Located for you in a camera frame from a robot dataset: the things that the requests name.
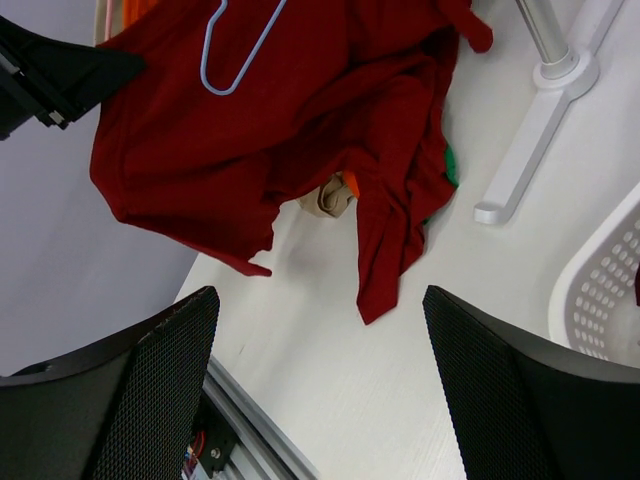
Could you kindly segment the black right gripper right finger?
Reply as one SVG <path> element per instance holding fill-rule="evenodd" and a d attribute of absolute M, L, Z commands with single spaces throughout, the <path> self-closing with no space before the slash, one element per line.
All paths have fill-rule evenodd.
<path fill-rule="evenodd" d="M 638 478 L 638 369 L 560 346 L 438 286 L 423 308 L 467 478 Z"/>

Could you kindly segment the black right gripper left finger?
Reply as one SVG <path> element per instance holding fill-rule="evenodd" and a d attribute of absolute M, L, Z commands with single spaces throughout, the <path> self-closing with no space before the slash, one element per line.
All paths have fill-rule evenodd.
<path fill-rule="evenodd" d="M 203 287 L 1 379 L 4 479 L 178 479 L 220 300 Z"/>

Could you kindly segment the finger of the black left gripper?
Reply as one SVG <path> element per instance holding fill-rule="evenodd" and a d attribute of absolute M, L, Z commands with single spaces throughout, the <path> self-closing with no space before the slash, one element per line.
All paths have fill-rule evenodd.
<path fill-rule="evenodd" d="M 62 130 L 146 67 L 134 54 L 50 39 L 1 19 L 1 139 L 31 118 Z"/>

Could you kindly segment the dark red t shirt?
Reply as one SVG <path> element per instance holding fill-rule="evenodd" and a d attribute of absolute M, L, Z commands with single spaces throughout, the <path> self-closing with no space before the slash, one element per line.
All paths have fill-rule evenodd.
<path fill-rule="evenodd" d="M 491 28 L 468 1 L 289 1 L 240 87 L 208 93 L 199 64 L 220 1 L 161 1 L 105 44 L 145 70 L 101 108 L 90 176 L 115 218 L 245 275 L 282 204 L 331 175 L 358 184 L 357 308 L 393 309 L 424 222 L 452 194 L 445 98 L 466 40 Z"/>

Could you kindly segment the pink plastic hanger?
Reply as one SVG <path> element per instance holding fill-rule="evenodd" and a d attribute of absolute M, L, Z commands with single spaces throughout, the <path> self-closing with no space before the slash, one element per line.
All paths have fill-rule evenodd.
<path fill-rule="evenodd" d="M 114 36 L 121 26 L 121 2 L 97 0 L 94 17 L 94 44 L 98 45 Z"/>

